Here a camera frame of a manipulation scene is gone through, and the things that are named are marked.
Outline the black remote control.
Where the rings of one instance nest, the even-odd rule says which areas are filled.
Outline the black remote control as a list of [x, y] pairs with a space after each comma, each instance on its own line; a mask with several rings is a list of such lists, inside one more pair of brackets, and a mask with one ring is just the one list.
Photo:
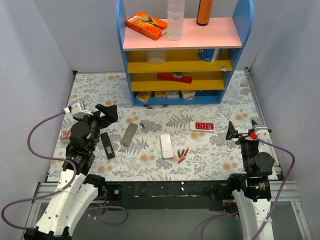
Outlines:
[[113, 146], [111, 143], [111, 140], [109, 138], [109, 135], [107, 132], [104, 132], [100, 135], [101, 141], [102, 141], [102, 145], [104, 147], [106, 156], [108, 160], [111, 160], [113, 158], [116, 157], [115, 152], [113, 150]]

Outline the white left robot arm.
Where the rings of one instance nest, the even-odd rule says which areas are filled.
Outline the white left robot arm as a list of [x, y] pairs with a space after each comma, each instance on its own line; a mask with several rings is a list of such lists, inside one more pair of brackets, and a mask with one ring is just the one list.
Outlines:
[[106, 196], [105, 179], [89, 174], [100, 131], [118, 121], [117, 105], [97, 104], [96, 111], [85, 109], [82, 101], [74, 101], [65, 113], [76, 120], [71, 127], [66, 147], [66, 161], [50, 202], [33, 228], [25, 231], [25, 240], [70, 240], [75, 226], [92, 200]]

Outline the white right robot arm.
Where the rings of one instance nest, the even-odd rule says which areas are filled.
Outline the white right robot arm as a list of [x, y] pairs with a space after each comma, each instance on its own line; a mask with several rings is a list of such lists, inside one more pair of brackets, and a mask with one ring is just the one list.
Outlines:
[[259, 142], [251, 135], [270, 135], [270, 131], [254, 120], [247, 133], [239, 133], [228, 122], [226, 140], [236, 139], [240, 146], [244, 173], [232, 173], [227, 179], [227, 195], [235, 199], [241, 220], [244, 240], [273, 240], [272, 220], [267, 218], [271, 210], [269, 176], [273, 173], [275, 159], [267, 152], [259, 151]]

